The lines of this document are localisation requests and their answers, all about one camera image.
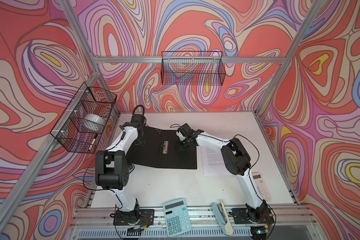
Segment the teal clip folder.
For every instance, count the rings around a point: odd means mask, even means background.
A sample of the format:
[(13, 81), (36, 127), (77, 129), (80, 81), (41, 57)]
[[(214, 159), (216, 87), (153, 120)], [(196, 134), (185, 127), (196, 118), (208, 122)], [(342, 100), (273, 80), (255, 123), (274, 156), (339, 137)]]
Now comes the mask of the teal clip folder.
[(144, 127), (143, 140), (128, 150), (129, 163), (158, 169), (197, 169), (197, 149), (179, 150), (175, 130)]

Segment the white printed paper sheets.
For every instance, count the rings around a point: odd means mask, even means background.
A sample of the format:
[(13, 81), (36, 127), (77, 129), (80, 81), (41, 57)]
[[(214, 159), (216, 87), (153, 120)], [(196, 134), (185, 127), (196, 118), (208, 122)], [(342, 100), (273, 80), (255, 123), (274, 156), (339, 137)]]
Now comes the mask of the white printed paper sheets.
[(226, 169), (221, 152), (201, 147), (204, 175), (207, 177), (232, 176)]

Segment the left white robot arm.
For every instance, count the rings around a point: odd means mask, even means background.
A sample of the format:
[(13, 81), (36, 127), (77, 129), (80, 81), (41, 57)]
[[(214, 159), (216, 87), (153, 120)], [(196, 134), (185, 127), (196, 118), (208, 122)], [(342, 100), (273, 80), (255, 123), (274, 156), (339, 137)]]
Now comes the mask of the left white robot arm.
[(117, 201), (117, 210), (122, 213), (138, 210), (138, 200), (126, 188), (130, 176), (127, 153), (143, 134), (144, 123), (126, 122), (111, 145), (95, 157), (95, 183)]

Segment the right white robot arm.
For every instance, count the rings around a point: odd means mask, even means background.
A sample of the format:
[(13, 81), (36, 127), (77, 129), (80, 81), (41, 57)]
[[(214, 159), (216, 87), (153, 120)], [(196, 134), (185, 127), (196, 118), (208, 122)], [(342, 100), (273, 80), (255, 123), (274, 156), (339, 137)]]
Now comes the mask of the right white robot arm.
[(238, 138), (221, 139), (202, 130), (194, 131), (184, 126), (178, 128), (176, 135), (179, 138), (178, 149), (180, 150), (201, 146), (220, 152), (226, 169), (238, 178), (246, 198), (247, 208), (258, 211), (267, 207), (254, 184), (251, 157)]

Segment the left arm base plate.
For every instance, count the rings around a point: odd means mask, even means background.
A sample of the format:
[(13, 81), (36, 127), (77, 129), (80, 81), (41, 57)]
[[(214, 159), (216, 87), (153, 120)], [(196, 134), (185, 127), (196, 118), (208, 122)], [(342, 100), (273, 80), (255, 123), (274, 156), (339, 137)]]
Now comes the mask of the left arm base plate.
[(149, 227), (154, 223), (154, 216), (154, 209), (142, 209), (131, 212), (121, 212), (120, 210), (116, 210), (115, 213), (110, 214), (114, 226), (133, 227)]

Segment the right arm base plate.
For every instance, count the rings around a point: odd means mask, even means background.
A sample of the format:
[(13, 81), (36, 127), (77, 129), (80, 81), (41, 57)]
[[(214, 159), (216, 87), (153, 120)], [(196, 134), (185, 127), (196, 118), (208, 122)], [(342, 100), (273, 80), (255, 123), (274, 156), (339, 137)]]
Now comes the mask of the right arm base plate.
[(247, 208), (233, 208), (229, 216), (234, 218), (235, 224), (272, 225), (275, 222), (274, 214), (270, 208), (266, 208), (261, 216), (256, 216), (253, 211)]

